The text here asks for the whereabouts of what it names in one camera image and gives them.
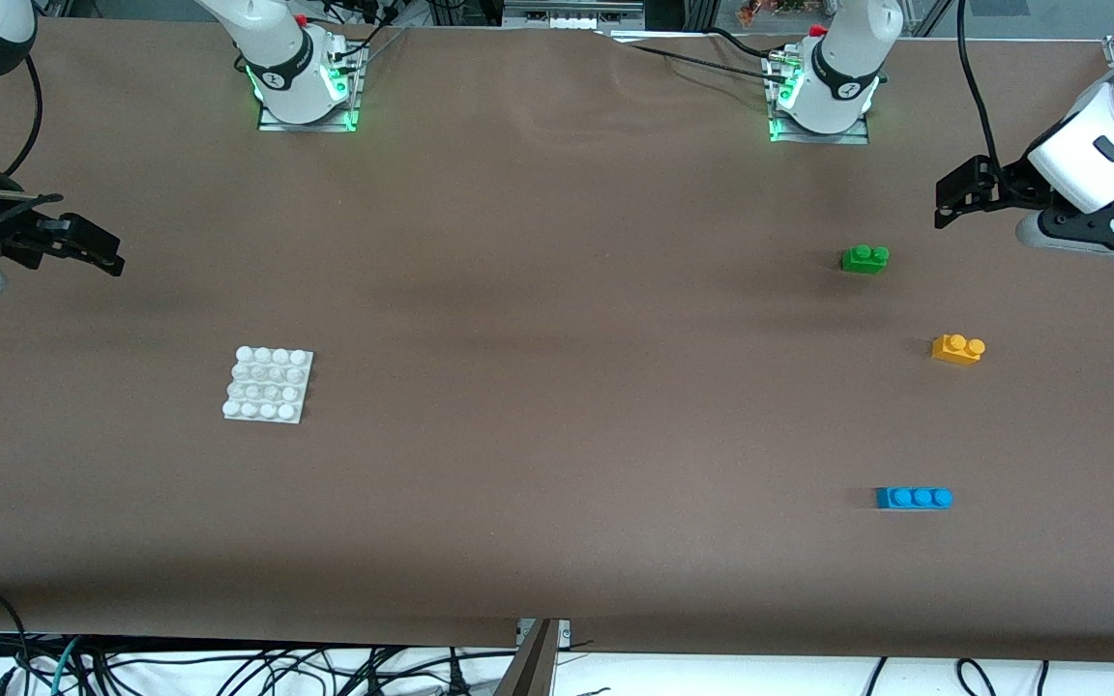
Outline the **yellow two-stud block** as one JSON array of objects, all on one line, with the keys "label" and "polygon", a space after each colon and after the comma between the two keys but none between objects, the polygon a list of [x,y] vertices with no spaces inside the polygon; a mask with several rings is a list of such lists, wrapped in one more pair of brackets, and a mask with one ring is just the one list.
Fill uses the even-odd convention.
[{"label": "yellow two-stud block", "polygon": [[981,339],[971,339],[959,333],[946,333],[931,343],[934,360],[958,365],[971,365],[980,361],[986,351]]}]

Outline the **white studded base plate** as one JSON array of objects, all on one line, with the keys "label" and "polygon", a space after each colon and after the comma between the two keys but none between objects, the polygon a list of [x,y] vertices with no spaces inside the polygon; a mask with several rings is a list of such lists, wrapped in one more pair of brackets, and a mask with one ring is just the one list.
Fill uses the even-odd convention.
[{"label": "white studded base plate", "polygon": [[222,402],[231,421],[297,424],[304,414],[314,354],[301,349],[236,349]]}]

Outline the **blue three-stud block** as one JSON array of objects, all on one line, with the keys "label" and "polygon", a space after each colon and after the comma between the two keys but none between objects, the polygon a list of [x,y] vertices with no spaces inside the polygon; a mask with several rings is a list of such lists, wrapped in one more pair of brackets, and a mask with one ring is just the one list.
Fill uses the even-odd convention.
[{"label": "blue three-stud block", "polygon": [[954,496],[945,486],[880,486],[874,502],[881,510],[948,510]]}]

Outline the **orange red object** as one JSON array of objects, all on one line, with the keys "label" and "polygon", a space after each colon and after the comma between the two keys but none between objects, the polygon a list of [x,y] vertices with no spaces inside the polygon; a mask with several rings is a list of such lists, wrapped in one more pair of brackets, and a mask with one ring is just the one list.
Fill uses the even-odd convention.
[{"label": "orange red object", "polygon": [[749,28],[762,21],[819,12],[821,0],[740,0],[735,17],[740,27]]}]

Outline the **brown table cover sheet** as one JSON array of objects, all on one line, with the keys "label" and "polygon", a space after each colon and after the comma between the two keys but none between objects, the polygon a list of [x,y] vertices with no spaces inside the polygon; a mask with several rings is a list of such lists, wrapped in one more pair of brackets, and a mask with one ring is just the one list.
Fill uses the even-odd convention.
[{"label": "brown table cover sheet", "polygon": [[[1114,257],[934,229],[955,45],[895,48],[864,147],[600,35],[408,31],[356,133],[258,131],[233,57],[41,23],[19,184],[127,268],[1,265],[27,628],[1114,661]],[[242,345],[314,354],[300,423],[222,416]]]}]

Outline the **grey aluminium frame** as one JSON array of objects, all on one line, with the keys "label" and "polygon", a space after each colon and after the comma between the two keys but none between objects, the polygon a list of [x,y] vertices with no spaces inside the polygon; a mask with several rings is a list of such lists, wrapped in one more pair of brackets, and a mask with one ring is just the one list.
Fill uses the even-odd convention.
[{"label": "grey aluminium frame", "polygon": [[645,30],[644,0],[504,0],[504,28]]}]

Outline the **small metal edge bracket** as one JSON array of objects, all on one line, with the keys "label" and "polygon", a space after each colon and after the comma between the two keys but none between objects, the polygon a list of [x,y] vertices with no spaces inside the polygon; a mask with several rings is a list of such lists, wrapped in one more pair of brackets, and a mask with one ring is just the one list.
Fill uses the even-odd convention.
[{"label": "small metal edge bracket", "polygon": [[[529,635],[539,623],[540,620],[536,620],[536,618],[520,618],[514,627],[514,643],[517,644],[518,647],[521,647],[522,643],[525,643],[527,638],[527,635]],[[566,649],[569,649],[573,644],[571,623],[569,620],[557,620],[556,625],[558,631],[560,631],[558,648],[560,648],[561,651],[565,651]]]}]

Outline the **dark wedge post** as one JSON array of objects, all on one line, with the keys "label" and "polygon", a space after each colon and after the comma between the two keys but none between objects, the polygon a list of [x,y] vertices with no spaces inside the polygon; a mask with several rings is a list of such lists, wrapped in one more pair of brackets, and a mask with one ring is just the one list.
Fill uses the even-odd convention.
[{"label": "dark wedge post", "polygon": [[561,620],[532,620],[492,696],[551,696],[563,635]]}]

